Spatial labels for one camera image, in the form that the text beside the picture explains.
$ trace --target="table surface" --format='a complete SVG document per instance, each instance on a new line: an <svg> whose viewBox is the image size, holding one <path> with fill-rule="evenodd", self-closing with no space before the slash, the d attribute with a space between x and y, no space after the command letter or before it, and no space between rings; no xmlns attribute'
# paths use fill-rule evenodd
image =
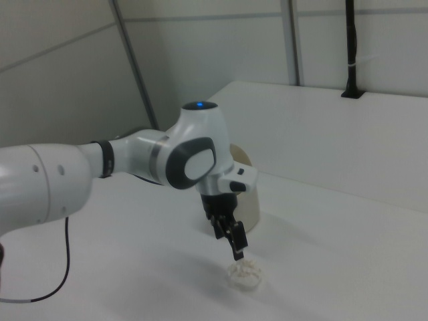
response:
<svg viewBox="0 0 428 321"><path fill-rule="evenodd" d="M94 181L70 217L64 287L0 320L425 320L428 215L260 173L261 219L247 259L263 281L227 285L229 244L199 194L127 174ZM2 298L52 291L66 266L64 221L4 235Z"/></svg>

